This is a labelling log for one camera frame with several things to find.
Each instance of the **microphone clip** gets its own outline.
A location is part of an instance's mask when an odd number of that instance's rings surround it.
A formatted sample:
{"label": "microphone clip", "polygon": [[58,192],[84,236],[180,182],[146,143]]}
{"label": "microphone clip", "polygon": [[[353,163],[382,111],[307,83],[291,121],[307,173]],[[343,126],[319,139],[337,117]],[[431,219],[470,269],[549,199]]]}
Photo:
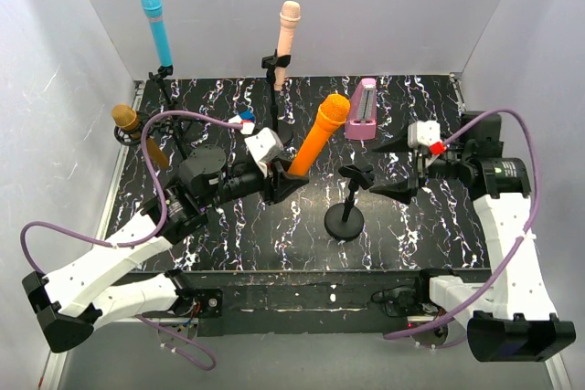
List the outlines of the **microphone clip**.
{"label": "microphone clip", "polygon": [[166,77],[170,77],[173,75],[173,65],[170,66],[161,66],[158,68],[156,73],[148,72],[148,79],[156,82],[156,84],[160,85],[160,82],[165,79]]}
{"label": "microphone clip", "polygon": [[266,81],[273,86],[276,83],[276,68],[286,68],[291,64],[291,55],[283,55],[279,57],[277,50],[274,49],[274,54],[268,57],[262,57],[261,67],[266,70]]}

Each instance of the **gold microphone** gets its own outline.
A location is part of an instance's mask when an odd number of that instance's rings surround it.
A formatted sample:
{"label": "gold microphone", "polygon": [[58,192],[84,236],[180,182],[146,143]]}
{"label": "gold microphone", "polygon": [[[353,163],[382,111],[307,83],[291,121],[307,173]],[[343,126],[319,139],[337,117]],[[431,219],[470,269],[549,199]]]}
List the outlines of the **gold microphone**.
{"label": "gold microphone", "polygon": [[[113,121],[120,130],[130,134],[133,139],[140,139],[139,132],[132,132],[138,126],[138,114],[126,104],[118,104],[112,109]],[[146,138],[146,150],[159,168],[168,169],[170,163],[152,137]]]}

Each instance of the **pink microphone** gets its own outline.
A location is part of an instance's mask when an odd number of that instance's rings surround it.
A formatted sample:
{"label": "pink microphone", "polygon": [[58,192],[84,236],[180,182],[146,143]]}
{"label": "pink microphone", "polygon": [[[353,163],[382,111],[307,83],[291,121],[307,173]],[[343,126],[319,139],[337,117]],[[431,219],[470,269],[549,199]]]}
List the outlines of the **pink microphone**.
{"label": "pink microphone", "polygon": [[[282,5],[281,11],[281,34],[278,37],[278,47],[276,48],[276,56],[291,55],[291,46],[293,45],[294,29],[301,20],[301,6],[292,0],[287,0]],[[276,68],[276,82],[274,89],[282,90],[284,82],[285,68]]]}

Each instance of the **cyan microphone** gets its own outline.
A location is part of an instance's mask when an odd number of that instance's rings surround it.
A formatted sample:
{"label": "cyan microphone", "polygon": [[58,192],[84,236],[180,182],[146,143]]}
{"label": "cyan microphone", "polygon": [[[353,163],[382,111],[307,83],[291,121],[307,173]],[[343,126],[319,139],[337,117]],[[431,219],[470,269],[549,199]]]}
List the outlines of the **cyan microphone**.
{"label": "cyan microphone", "polygon": [[161,66],[169,68],[173,66],[171,59],[171,48],[168,46],[166,37],[165,22],[163,21],[163,3],[161,0],[140,0],[143,10],[150,23],[150,30],[153,32],[156,52],[161,61]]}

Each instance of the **cable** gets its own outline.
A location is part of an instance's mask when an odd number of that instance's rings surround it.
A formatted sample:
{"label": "cable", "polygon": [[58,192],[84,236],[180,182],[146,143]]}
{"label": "cable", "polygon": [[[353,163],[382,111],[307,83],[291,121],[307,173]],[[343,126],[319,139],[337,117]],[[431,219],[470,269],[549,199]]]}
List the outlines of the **cable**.
{"label": "cable", "polygon": [[[522,128],[522,132],[524,133],[524,136],[526,138],[526,144],[528,146],[528,152],[530,154],[530,161],[532,162],[532,170],[534,173],[534,195],[535,196],[534,196],[532,206],[530,207],[530,215],[529,215],[528,220],[526,221],[526,223],[524,224],[524,227],[522,229],[524,234],[526,234],[526,232],[528,230],[530,230],[530,228],[534,224],[534,220],[537,217],[538,209],[540,207],[540,171],[539,171],[540,168],[538,166],[538,160],[537,160],[537,156],[536,156],[536,152],[535,152],[535,147],[534,147],[534,144],[532,143],[532,136],[530,135],[530,131],[528,130],[528,127],[527,127],[526,123],[524,122],[524,120],[522,119],[522,117],[516,111],[511,110],[511,109],[497,109],[497,110],[492,110],[492,111],[486,111],[486,112],[480,114],[479,116],[477,116],[475,119],[473,119],[472,121],[470,121],[466,125],[464,125],[459,131],[457,131],[455,134],[453,134],[451,137],[449,137],[446,141],[444,141],[443,144],[445,146],[448,146],[450,143],[452,143],[453,141],[458,139],[462,134],[464,134],[465,132],[470,130],[475,124],[479,123],[481,120],[487,118],[488,116],[491,116],[491,115],[496,114],[496,113],[508,113],[516,118],[516,120],[520,124],[520,127]],[[430,331],[430,330],[433,330],[435,328],[438,328],[440,326],[447,324],[448,320],[452,319],[459,312],[463,311],[469,305],[474,303],[477,299],[482,297],[491,288],[491,286],[494,284],[495,280],[500,277],[500,275],[504,271],[505,267],[510,262],[510,259],[512,259],[512,257],[516,254],[516,252],[520,248],[520,245],[524,241],[524,238],[525,238],[525,235],[521,235],[521,236],[516,238],[514,245],[512,246],[512,248],[510,249],[508,254],[505,255],[504,259],[502,259],[502,262],[500,263],[500,265],[498,265],[497,268],[494,270],[494,272],[492,273],[492,276],[490,276],[490,278],[487,280],[487,282],[484,285],[482,285],[482,287],[479,290],[477,290],[469,299],[467,299],[463,303],[460,303],[455,308],[453,308],[451,311],[448,311],[447,313],[445,313],[444,315],[442,315],[438,319],[431,321],[430,323],[423,324],[423,325],[419,326],[418,328],[412,328],[412,329],[406,329],[403,331],[387,333],[384,335],[384,339],[385,340],[397,340],[398,338],[410,337],[412,335],[416,335],[417,333]]]}
{"label": "cable", "polygon": [[143,323],[146,323],[147,325],[157,329],[158,331],[163,331],[166,332],[170,335],[173,335],[174,337],[178,338],[179,340],[191,344],[192,346],[195,346],[197,349],[199,349],[200,351],[202,351],[205,355],[207,355],[209,357],[209,359],[211,360],[211,365],[205,365],[203,363],[201,363],[197,358],[195,358],[194,356],[192,356],[190,353],[185,352],[182,349],[179,349],[177,347],[174,347],[173,344],[170,343],[165,343],[164,346],[173,351],[178,353],[179,355],[185,357],[187,360],[189,360],[191,363],[193,363],[194,365],[196,365],[197,367],[199,367],[202,370],[205,370],[206,372],[208,372],[209,370],[213,370],[215,369],[216,365],[218,365],[218,360],[216,359],[216,355],[205,345],[196,342],[195,340],[190,340],[186,337],[184,337],[183,335],[181,335],[180,333],[177,333],[175,331],[171,331],[170,329],[166,328],[165,326],[162,326],[158,323],[155,323],[154,321],[150,321],[148,319],[145,319],[145,317],[143,317],[142,315],[135,315],[134,317],[136,317],[138,320],[140,320]]}
{"label": "cable", "polygon": [[191,312],[191,315],[189,316],[189,320],[187,320],[185,323],[183,323],[179,326],[179,331],[181,331],[182,328],[188,328],[189,324],[191,324],[191,322],[193,321],[195,316],[199,314],[200,310],[201,310],[201,302],[198,301],[197,305],[193,307],[193,311]]}
{"label": "cable", "polygon": [[156,173],[154,172],[153,163],[151,162],[150,156],[148,155],[148,151],[146,149],[146,137],[147,137],[148,132],[150,131],[151,127],[154,125],[154,123],[156,121],[159,121],[161,119],[168,118],[171,116],[181,116],[181,117],[188,118],[188,119],[200,119],[202,121],[214,123],[220,127],[231,128],[234,130],[241,130],[242,129],[242,125],[239,123],[228,123],[228,122],[220,121],[218,119],[211,118],[205,114],[195,113],[192,111],[173,110],[173,111],[163,111],[161,113],[155,114],[155,116],[151,117],[148,120],[148,122],[144,125],[143,132],[142,132],[142,135],[140,137],[140,147],[143,150],[144,162],[146,163],[146,168],[148,169],[148,173],[151,175],[151,177],[153,179],[154,188],[156,190],[156,194],[158,195],[158,198],[159,198],[160,203],[161,203],[161,219],[158,222],[158,224],[156,225],[156,227],[154,228],[154,230],[151,233],[149,233],[147,236],[142,237],[140,239],[137,239],[135,241],[118,243],[118,244],[113,245],[107,241],[97,239],[96,237],[86,237],[85,235],[82,235],[81,233],[74,232],[72,230],[68,230],[64,227],[57,226],[57,225],[54,225],[54,224],[51,224],[51,223],[48,223],[45,221],[32,221],[32,222],[26,224],[22,228],[22,230],[20,231],[20,247],[22,248],[22,251],[25,255],[25,258],[27,259],[28,263],[30,264],[30,266],[33,268],[34,271],[38,271],[40,273],[43,273],[43,270],[32,259],[30,252],[28,251],[27,231],[32,227],[48,228],[48,229],[53,230],[55,232],[59,232],[63,235],[67,235],[68,237],[74,237],[74,238],[79,239],[81,241],[89,242],[90,244],[95,244],[96,246],[109,247],[109,248],[114,248],[114,247],[126,248],[126,247],[138,246],[140,244],[145,243],[146,241],[148,241],[152,237],[156,236],[156,234],[165,225],[166,200],[165,200],[165,193],[163,191],[163,187],[161,186],[160,182],[158,181],[158,178],[156,178]]}

